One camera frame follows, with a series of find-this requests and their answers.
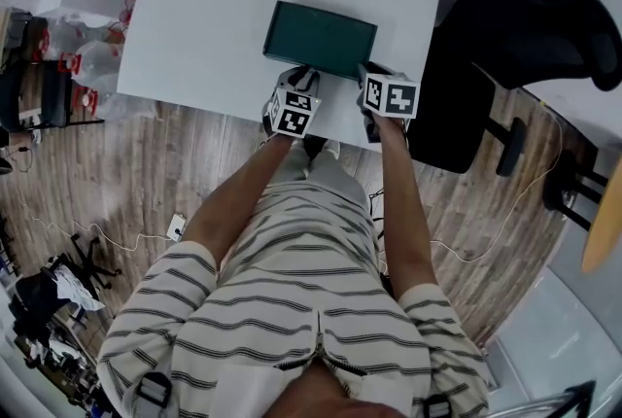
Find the round light wood table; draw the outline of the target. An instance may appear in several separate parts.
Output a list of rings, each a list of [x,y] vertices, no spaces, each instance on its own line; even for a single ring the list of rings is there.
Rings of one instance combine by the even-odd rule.
[[[611,182],[599,206],[585,244],[582,270],[592,272],[600,267],[616,247],[622,234],[622,184]]]

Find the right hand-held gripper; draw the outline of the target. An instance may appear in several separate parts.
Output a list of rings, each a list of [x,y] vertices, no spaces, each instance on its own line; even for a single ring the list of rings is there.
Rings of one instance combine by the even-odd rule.
[[[403,72],[383,67],[373,61],[358,65],[360,95],[357,100],[363,114],[367,142],[380,142],[379,127],[374,116],[403,120],[405,131],[417,117],[420,85]]]

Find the white power socket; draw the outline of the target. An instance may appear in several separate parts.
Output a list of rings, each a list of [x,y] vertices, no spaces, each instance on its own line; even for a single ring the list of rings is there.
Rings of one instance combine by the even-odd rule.
[[[187,220],[182,214],[174,213],[166,231],[166,236],[175,242],[180,241],[184,234],[186,222]]]

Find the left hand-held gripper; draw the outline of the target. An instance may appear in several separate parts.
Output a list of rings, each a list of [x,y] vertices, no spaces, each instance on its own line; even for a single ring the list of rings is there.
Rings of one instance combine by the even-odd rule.
[[[283,134],[304,138],[322,100],[321,74],[310,67],[297,66],[280,74],[277,87],[262,110],[262,124],[268,136]]]

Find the black folding chair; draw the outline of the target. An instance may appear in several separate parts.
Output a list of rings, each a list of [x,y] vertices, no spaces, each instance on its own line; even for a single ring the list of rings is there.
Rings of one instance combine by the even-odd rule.
[[[8,63],[0,66],[0,126],[9,132],[34,129],[64,128],[73,125],[100,124],[103,120],[92,114],[92,120],[72,122],[74,82],[69,72],[60,72],[52,61],[33,62],[25,58],[26,45],[10,52]],[[26,127],[19,118],[19,98],[24,75],[33,66],[41,80],[40,122]]]

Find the grey trousers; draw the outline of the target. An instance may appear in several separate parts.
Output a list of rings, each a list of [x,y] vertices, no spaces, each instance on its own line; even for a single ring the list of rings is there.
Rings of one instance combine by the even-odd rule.
[[[320,138],[295,139],[269,184],[296,181],[314,184],[342,194],[367,210],[367,196],[362,185],[345,171],[338,159],[321,154],[325,141]]]

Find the pile of clothes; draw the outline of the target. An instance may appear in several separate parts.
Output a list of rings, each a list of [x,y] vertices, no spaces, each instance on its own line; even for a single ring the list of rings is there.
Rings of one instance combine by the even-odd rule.
[[[70,319],[84,328],[83,318],[87,312],[105,307],[99,301],[93,280],[102,289],[112,288],[111,283],[101,280],[97,270],[90,271],[73,263],[43,267],[39,273],[18,280],[17,294],[10,303],[10,310],[16,318],[16,334],[48,347],[54,315],[70,303],[77,305],[77,311]]]

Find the black star chair base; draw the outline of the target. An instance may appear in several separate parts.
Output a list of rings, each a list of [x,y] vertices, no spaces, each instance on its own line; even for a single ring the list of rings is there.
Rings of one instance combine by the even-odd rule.
[[[70,236],[72,245],[80,259],[79,264],[70,261],[70,269],[93,297],[98,299],[98,292],[101,289],[104,291],[112,289],[112,284],[109,281],[104,281],[103,277],[117,278],[122,275],[122,270],[119,268],[114,271],[108,270],[96,262],[94,257],[95,252],[101,248],[101,241],[98,237],[94,237],[88,242],[88,250],[86,253],[79,243],[80,238],[81,236],[79,233],[73,233]]]

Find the cream striped shirt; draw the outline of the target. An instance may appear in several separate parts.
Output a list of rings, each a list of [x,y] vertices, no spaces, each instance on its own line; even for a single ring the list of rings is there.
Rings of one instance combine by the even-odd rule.
[[[423,418],[441,394],[456,418],[488,408],[488,370],[436,285],[393,298],[367,210],[305,182],[271,186],[224,265],[184,241],[155,261],[115,319],[97,372],[125,418],[260,418],[320,359],[351,398]],[[148,372],[168,407],[135,411]]]

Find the person's left forearm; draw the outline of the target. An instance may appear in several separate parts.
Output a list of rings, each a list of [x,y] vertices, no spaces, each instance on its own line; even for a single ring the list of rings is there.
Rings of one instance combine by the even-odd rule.
[[[293,138],[275,135],[219,185],[190,219],[183,241],[205,247],[220,265],[254,214],[255,207]]]

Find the person's right forearm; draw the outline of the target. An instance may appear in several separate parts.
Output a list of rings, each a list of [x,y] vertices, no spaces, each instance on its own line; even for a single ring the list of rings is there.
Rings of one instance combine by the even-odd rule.
[[[382,150],[385,253],[394,294],[401,297],[436,282],[431,237],[401,121],[374,120]]]

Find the group of clear water jugs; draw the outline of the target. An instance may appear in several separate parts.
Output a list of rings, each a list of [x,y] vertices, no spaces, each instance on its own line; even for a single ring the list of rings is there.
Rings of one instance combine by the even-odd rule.
[[[124,0],[119,18],[101,27],[89,27],[68,17],[47,20],[35,45],[33,61],[50,61],[77,84],[72,102],[95,116],[99,102],[116,92],[127,28],[136,0]]]

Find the black office chair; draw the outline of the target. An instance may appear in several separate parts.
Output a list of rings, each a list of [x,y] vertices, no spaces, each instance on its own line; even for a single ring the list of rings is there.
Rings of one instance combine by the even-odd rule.
[[[527,128],[491,118],[496,88],[584,78],[602,91],[622,84],[622,35],[600,0],[456,0],[432,33],[410,155],[464,174],[490,132],[503,145],[497,173],[507,177]]]

